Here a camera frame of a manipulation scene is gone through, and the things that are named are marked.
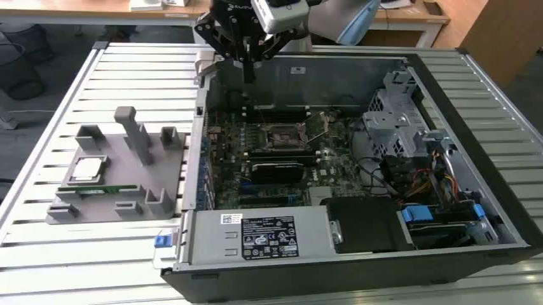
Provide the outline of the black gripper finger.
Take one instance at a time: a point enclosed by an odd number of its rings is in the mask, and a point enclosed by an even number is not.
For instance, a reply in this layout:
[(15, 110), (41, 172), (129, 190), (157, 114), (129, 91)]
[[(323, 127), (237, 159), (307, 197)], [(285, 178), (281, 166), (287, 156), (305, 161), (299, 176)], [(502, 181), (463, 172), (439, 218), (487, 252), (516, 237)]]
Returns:
[(216, 22), (211, 13), (205, 13), (197, 20), (195, 30), (207, 44), (225, 58), (233, 60), (241, 66), (244, 83), (249, 83), (249, 58), (245, 49), (244, 38), (235, 40), (227, 35), (221, 25)]
[(267, 37), (267, 33), (260, 31), (249, 38), (249, 83), (255, 81), (255, 63), (271, 60), (280, 52), (287, 43), (297, 35), (296, 29), (288, 29)]

